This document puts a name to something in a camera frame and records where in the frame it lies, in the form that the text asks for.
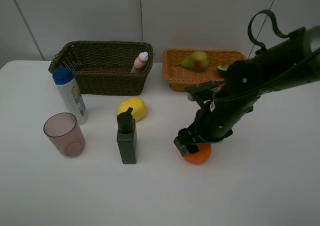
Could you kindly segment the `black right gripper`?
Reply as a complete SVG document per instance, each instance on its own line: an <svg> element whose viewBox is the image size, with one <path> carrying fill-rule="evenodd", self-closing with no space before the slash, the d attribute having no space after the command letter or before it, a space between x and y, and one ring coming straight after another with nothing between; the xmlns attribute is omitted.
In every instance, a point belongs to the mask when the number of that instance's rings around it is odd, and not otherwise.
<svg viewBox="0 0 320 226"><path fill-rule="evenodd" d="M231 101L214 99L216 93L225 93L222 83L207 81L187 87L186 92L200 109L193 123L183 128L174 139L174 144L182 157L200 151L198 144L217 143L232 135L232 127L253 110L254 103L260 98L253 94Z"/></svg>

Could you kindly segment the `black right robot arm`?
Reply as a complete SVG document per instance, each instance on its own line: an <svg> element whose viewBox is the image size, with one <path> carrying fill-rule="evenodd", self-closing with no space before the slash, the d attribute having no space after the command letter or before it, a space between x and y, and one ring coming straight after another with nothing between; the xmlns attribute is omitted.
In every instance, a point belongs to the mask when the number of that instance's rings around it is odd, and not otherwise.
<svg viewBox="0 0 320 226"><path fill-rule="evenodd" d="M180 154L199 152L201 144L215 144L232 135L233 126L264 94L317 82L320 79L320 28L300 28L289 39L255 57L237 60L223 81L187 87L188 98L198 103L193 123L181 129L174 144Z"/></svg>

